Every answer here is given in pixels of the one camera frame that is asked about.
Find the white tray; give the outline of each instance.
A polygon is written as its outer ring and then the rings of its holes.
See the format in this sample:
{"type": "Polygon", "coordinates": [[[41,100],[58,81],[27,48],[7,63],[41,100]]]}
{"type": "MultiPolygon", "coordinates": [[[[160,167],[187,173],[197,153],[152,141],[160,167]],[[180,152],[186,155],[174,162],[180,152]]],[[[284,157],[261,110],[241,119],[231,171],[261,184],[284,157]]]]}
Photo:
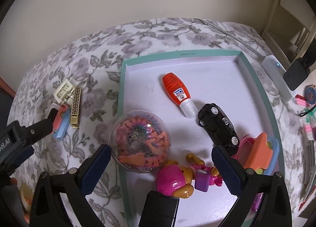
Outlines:
{"type": "MultiPolygon", "coordinates": [[[[161,118],[171,136],[170,159],[188,166],[185,156],[193,152],[212,165],[213,142],[197,120],[186,118],[166,95],[162,76],[169,72],[183,81],[198,109],[212,102],[220,106],[238,137],[247,133],[257,137],[264,131],[280,141],[266,93],[240,51],[177,51],[126,60],[121,72],[119,114],[140,109],[161,118]]],[[[281,143],[279,164],[276,168],[284,173],[281,143]]],[[[135,174],[120,168],[120,179],[128,227],[137,227],[146,196],[155,190],[155,173],[135,174]]],[[[218,226],[236,199],[225,184],[210,186],[206,193],[195,190],[190,198],[180,199],[175,226],[218,226]]]]}

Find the orange glue bottle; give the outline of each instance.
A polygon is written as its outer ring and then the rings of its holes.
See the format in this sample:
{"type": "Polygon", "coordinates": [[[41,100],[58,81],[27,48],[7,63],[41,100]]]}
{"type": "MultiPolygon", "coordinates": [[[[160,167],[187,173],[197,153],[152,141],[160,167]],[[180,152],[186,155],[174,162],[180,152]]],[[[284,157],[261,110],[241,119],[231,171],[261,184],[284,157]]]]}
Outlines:
{"type": "Polygon", "coordinates": [[[195,117],[198,109],[184,83],[173,73],[164,75],[162,82],[169,97],[182,109],[185,116],[187,118],[195,117]]]}

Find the orange eraser piece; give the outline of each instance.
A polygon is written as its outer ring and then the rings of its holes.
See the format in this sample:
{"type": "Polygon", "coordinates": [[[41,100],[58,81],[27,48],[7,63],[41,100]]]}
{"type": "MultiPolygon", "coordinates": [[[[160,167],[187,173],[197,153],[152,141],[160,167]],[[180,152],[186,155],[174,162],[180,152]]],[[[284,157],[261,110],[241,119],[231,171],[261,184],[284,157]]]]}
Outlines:
{"type": "Polygon", "coordinates": [[[253,144],[244,168],[252,168],[253,170],[257,170],[258,168],[267,169],[272,154],[272,149],[268,147],[268,135],[265,132],[262,132],[253,144]]]}

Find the clear bottle cap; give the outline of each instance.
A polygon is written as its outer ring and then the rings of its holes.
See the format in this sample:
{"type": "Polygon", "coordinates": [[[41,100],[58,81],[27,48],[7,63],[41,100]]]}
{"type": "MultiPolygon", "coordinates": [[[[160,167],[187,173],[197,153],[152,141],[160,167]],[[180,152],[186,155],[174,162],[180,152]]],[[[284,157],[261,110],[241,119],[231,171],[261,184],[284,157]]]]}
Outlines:
{"type": "Polygon", "coordinates": [[[198,109],[194,105],[192,99],[186,99],[180,103],[180,108],[187,118],[193,118],[197,115],[198,109]]]}

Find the metal screw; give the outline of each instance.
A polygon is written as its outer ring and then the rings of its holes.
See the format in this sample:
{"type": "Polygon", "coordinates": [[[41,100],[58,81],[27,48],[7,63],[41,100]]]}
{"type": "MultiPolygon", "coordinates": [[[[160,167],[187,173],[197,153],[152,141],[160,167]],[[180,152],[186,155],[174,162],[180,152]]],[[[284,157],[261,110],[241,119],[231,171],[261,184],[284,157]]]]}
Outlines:
{"type": "Polygon", "coordinates": [[[281,178],[283,175],[281,172],[276,172],[276,176],[281,178]]]}
{"type": "Polygon", "coordinates": [[[246,173],[247,173],[247,174],[254,174],[255,171],[254,171],[252,168],[247,168],[247,169],[246,169],[246,173]]]}
{"type": "Polygon", "coordinates": [[[68,173],[70,174],[75,174],[78,171],[78,169],[76,167],[70,168],[68,173]]]}
{"type": "Polygon", "coordinates": [[[40,175],[41,178],[45,178],[46,176],[47,176],[47,172],[43,172],[43,173],[41,173],[41,175],[40,175]]]}

